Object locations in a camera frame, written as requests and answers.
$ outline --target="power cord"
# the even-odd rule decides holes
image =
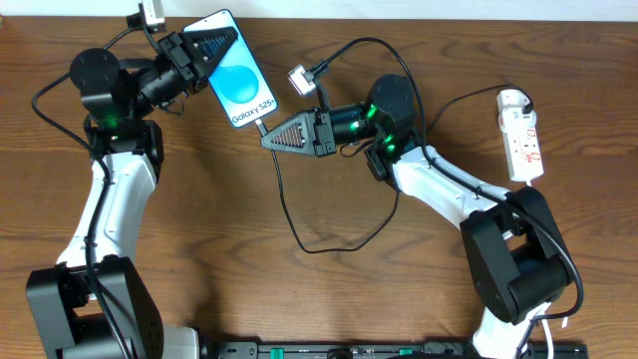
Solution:
[[[430,155],[428,155],[428,151],[426,149],[426,147],[427,147],[426,134],[427,134],[427,131],[428,131],[428,125],[427,125],[427,122],[426,122],[426,112],[424,110],[423,100],[421,98],[421,93],[419,92],[419,88],[418,88],[418,86],[417,86],[417,84],[415,82],[414,77],[412,76],[412,73],[408,69],[408,66],[403,61],[403,59],[401,58],[399,53],[390,44],[388,44],[387,42],[385,42],[385,41],[383,41],[381,39],[378,39],[378,38],[364,37],[364,38],[355,39],[355,40],[349,42],[348,44],[346,44],[341,49],[339,49],[336,53],[334,53],[332,56],[330,56],[327,60],[322,61],[318,65],[313,67],[311,69],[313,75],[316,77],[316,76],[319,76],[320,74],[324,73],[325,70],[328,67],[328,64],[330,64],[334,59],[336,59],[338,56],[343,54],[347,49],[349,49],[353,45],[356,45],[356,44],[361,43],[361,42],[376,42],[376,43],[379,43],[379,44],[385,46],[397,58],[397,61],[399,61],[399,63],[403,67],[404,71],[406,72],[408,80],[410,81],[410,84],[412,85],[413,91],[415,92],[415,95],[417,97],[417,103],[419,105],[419,112],[420,112],[420,115],[421,115],[421,124],[422,124],[422,128],[423,128],[423,130],[422,130],[421,148],[422,148],[424,157],[426,158],[426,160],[428,161],[430,166],[432,166],[435,169],[437,169],[439,172],[441,172],[444,176],[448,177],[450,180],[453,180],[456,183],[462,185],[463,187],[473,191],[476,195],[481,195],[484,198],[487,198],[489,200],[492,200],[492,201],[502,205],[504,208],[506,208],[510,212],[518,215],[518,217],[520,219],[522,219],[522,220],[526,221],[527,223],[531,224],[535,230],[540,231],[541,233],[543,233],[548,238],[549,242],[556,249],[556,251],[558,252],[560,258],[563,261],[563,263],[565,264],[565,266],[569,270],[571,276],[574,279],[574,283],[576,284],[576,302],[574,303],[573,307],[570,308],[569,310],[566,310],[566,311],[560,312],[560,313],[536,315],[530,320],[529,329],[533,328],[533,326],[539,320],[543,320],[543,319],[547,319],[547,320],[548,319],[560,319],[560,318],[564,318],[564,317],[569,317],[569,316],[575,314],[576,312],[578,312],[578,310],[580,310],[580,307],[582,306],[582,303],[583,303],[583,300],[584,300],[584,289],[583,289],[583,284],[582,284],[582,279],[580,277],[580,273],[578,273],[578,270],[576,269],[576,265],[574,264],[574,262],[571,259],[571,257],[569,257],[567,255],[567,253],[565,253],[565,251],[560,247],[560,245],[558,245],[558,242],[555,240],[554,236],[550,233],[550,231],[547,230],[547,228],[544,226],[544,224],[542,224],[534,216],[525,213],[524,211],[518,209],[514,205],[512,205],[512,204],[510,204],[510,203],[508,203],[508,202],[506,202],[506,201],[504,201],[504,200],[502,200],[500,198],[497,198],[497,197],[495,197],[493,195],[490,195],[488,193],[483,192],[480,187],[472,187],[471,185],[469,185],[468,183],[466,183],[462,179],[459,179],[456,176],[450,174],[449,172],[447,172],[445,169],[443,169],[441,166],[439,166],[437,164],[436,159],[432,159],[430,157]],[[467,97],[473,96],[473,95],[477,95],[477,94],[480,94],[480,93],[483,93],[483,92],[486,92],[486,91],[490,91],[490,90],[494,90],[494,89],[498,89],[498,88],[502,88],[502,87],[513,87],[513,88],[516,88],[516,89],[522,91],[523,94],[526,95],[527,98],[529,99],[529,104],[525,105],[525,107],[523,108],[523,112],[526,113],[526,114],[531,112],[531,109],[533,108],[533,102],[531,100],[531,97],[528,94],[526,94],[521,88],[519,88],[519,87],[517,87],[517,86],[515,86],[513,84],[497,85],[497,86],[494,86],[494,87],[478,90],[478,91],[475,91],[475,92],[467,94],[467,95],[463,95],[463,96],[461,96],[459,98],[456,98],[456,99],[453,99],[452,101],[447,103],[439,111],[439,114],[437,115],[437,117],[435,118],[433,123],[430,125],[430,130],[436,125],[436,123],[439,121],[439,119],[441,118],[441,116],[443,115],[445,110],[450,105],[452,105],[453,103],[455,103],[455,102],[457,102],[459,100],[465,99]],[[526,343],[526,341],[528,340],[530,334],[531,334],[531,330],[528,330],[528,333],[525,335],[525,338],[523,338],[523,342],[521,342],[521,345],[518,348],[519,349],[519,351],[518,351],[519,353],[520,353],[520,348],[524,345],[524,343]]]
[[[368,140],[365,143],[361,144],[361,146],[359,146],[357,148],[357,150],[355,150],[355,152],[353,152],[350,155],[344,155],[343,153],[343,149],[347,148],[347,147],[351,147],[350,145],[342,145],[339,148],[339,155],[341,155],[342,157],[345,157],[346,159],[351,159],[353,157],[355,157],[356,155],[358,155],[360,152],[362,152],[363,150],[365,150],[368,146],[370,146],[371,144],[373,144],[375,141],[374,140]]]
[[[125,36],[131,34],[134,31],[141,30],[141,29],[142,28],[129,28],[121,32],[120,34],[118,34],[118,36],[113,38],[113,40],[107,43],[107,45],[104,46],[104,49],[105,50],[110,49],[113,45],[115,45],[118,41],[120,41]],[[82,140],[78,135],[74,134],[73,132],[65,128],[64,126],[50,119],[45,114],[43,114],[40,111],[40,109],[38,109],[38,100],[40,99],[40,97],[42,97],[44,94],[49,92],[51,89],[60,85],[62,82],[67,80],[70,76],[71,76],[70,73],[66,73],[65,75],[60,77],[58,80],[54,81],[49,86],[45,87],[44,89],[40,90],[37,94],[35,94],[33,96],[33,99],[31,100],[31,108],[36,113],[36,115],[38,115],[47,124],[58,129],[60,132],[67,135],[72,140],[80,144],[80,146],[82,146],[85,150],[87,150],[89,154],[91,155],[91,159],[93,159],[93,161],[96,161],[98,165],[100,165],[100,168],[102,169],[102,171],[104,172],[104,184],[102,187],[102,191],[100,192],[100,197],[98,198],[96,209],[93,212],[93,215],[91,216],[91,222],[89,223],[89,230],[87,232],[87,236],[84,239],[85,248],[86,248],[85,257],[87,261],[87,277],[89,278],[89,286],[91,287],[91,290],[93,291],[96,298],[98,299],[100,308],[102,308],[102,311],[104,312],[107,323],[109,324],[109,328],[111,329],[111,333],[113,334],[116,341],[118,342],[118,345],[120,346],[120,350],[122,350],[122,354],[124,355],[126,359],[133,359],[133,356],[131,355],[131,351],[129,350],[129,346],[126,343],[124,335],[122,334],[122,331],[120,330],[120,327],[118,326],[118,323],[116,322],[113,316],[113,313],[111,312],[111,308],[109,308],[109,304],[107,303],[104,297],[104,294],[102,292],[102,285],[98,281],[98,277],[96,275],[95,268],[93,266],[93,260],[91,257],[91,248],[95,246],[94,239],[95,239],[96,226],[98,224],[98,219],[100,217],[100,212],[102,211],[104,201],[106,200],[107,194],[109,192],[109,185],[111,185],[111,172],[109,171],[109,168],[104,163],[100,155],[98,155],[98,153],[96,153],[95,150],[86,141]]]
[[[469,94],[465,94],[463,96],[459,96],[455,99],[452,99],[451,101],[449,101],[448,103],[446,103],[445,106],[443,106],[439,112],[437,113],[437,115],[435,116],[435,119],[432,121],[432,123],[428,126],[428,128],[426,129],[426,132],[430,132],[431,130],[434,129],[434,127],[437,125],[437,123],[439,122],[439,120],[441,119],[441,116],[443,115],[443,113],[448,109],[448,107],[450,105],[453,105],[454,103],[466,99],[468,97],[472,97],[474,95],[478,95],[478,94],[482,94],[485,93],[487,91],[491,91],[491,90],[496,90],[496,89],[517,89],[519,91],[521,91],[528,99],[529,99],[529,104],[525,105],[525,107],[522,109],[524,114],[529,114],[531,112],[531,110],[533,110],[534,108],[534,102],[531,100],[531,96],[528,95],[522,88],[520,88],[519,86],[515,85],[515,84],[511,84],[511,83],[506,83],[506,84],[501,84],[501,85],[496,85],[496,86],[490,86],[488,88],[484,88],[484,89],[480,89],[474,92],[471,92]]]
[[[257,125],[257,129],[259,130],[259,134],[261,135],[261,137],[264,137],[268,133],[268,130],[266,129],[266,126],[264,125],[264,123],[261,122],[261,120],[256,120],[255,124]],[[295,225],[292,222],[290,213],[288,212],[288,206],[286,205],[286,198],[284,197],[284,194],[283,194],[283,179],[281,178],[281,169],[279,168],[277,153],[275,151],[270,151],[270,152],[272,153],[272,161],[275,164],[275,171],[277,172],[277,180],[279,182],[279,199],[281,200],[281,208],[283,209],[283,212],[286,215],[286,219],[288,220],[288,225],[290,226],[290,231],[292,231],[292,235],[295,237],[295,240],[297,241],[297,245],[299,245],[299,248],[301,248],[301,250],[303,250],[304,252],[308,254],[320,254],[320,253],[329,253],[329,252],[355,252],[363,248],[377,234],[379,234],[379,232],[390,222],[390,220],[392,220],[392,217],[394,217],[395,212],[397,211],[397,206],[399,205],[399,194],[400,194],[399,191],[397,191],[397,195],[395,196],[395,204],[392,207],[392,211],[390,212],[390,215],[388,215],[386,220],[384,220],[383,223],[381,223],[381,225],[374,231],[374,233],[368,236],[368,238],[366,238],[363,242],[361,242],[361,244],[353,248],[327,248],[327,249],[310,250],[306,248],[301,242],[301,239],[299,239],[299,235],[297,234]]]

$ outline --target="robotic arm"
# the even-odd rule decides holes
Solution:
[[[91,192],[71,243],[55,267],[33,271],[27,282],[29,304],[52,359],[123,357],[105,314],[78,316],[74,311],[96,297],[87,280],[87,243],[99,289],[132,358],[208,357],[205,338],[195,330],[162,325],[134,266],[144,209],[163,161],[160,127],[143,117],[154,109],[169,111],[179,94],[204,89],[237,32],[173,32],[156,42],[151,32],[165,29],[159,1],[145,0],[127,22],[129,29],[145,32],[157,52],[154,59],[118,60],[96,48],[80,53],[71,65],[70,78],[90,112],[84,123],[89,145],[106,166],[110,183],[104,181],[102,164],[94,161]],[[100,201],[105,185],[106,197]]]
[[[332,109],[318,76],[308,76],[300,66],[289,76],[302,95],[317,89],[320,107],[286,120],[265,134],[261,145],[324,157],[335,154],[339,145],[373,138],[365,155],[375,179],[420,199],[462,233],[474,285],[486,307],[473,338],[474,350],[495,358],[524,352],[520,345],[529,335],[530,320],[544,314],[573,281],[550,238],[499,204],[506,201],[541,221],[568,256],[540,192],[529,186],[512,192],[491,185],[452,165],[432,146],[423,149],[422,138],[413,128],[417,112],[407,78],[385,75],[364,102]],[[479,196],[479,190],[499,201]],[[524,234],[527,242],[510,251],[505,241]]]

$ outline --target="phone screen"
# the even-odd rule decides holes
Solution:
[[[186,26],[183,31],[228,26],[237,30],[237,41],[232,44],[217,69],[208,78],[208,82],[226,111],[230,123],[239,128],[277,110],[277,101],[232,14],[228,10],[220,10]]]

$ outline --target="green connector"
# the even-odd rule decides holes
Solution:
[[[283,349],[272,348],[270,350],[270,359],[283,359]]]

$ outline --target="black base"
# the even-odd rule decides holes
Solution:
[[[546,359],[544,343],[529,344],[524,358]],[[217,347],[218,359],[389,359],[397,356],[425,358],[478,358],[472,345],[461,341],[424,344],[257,344],[228,342]],[[584,344],[556,343],[555,359],[588,359]]]

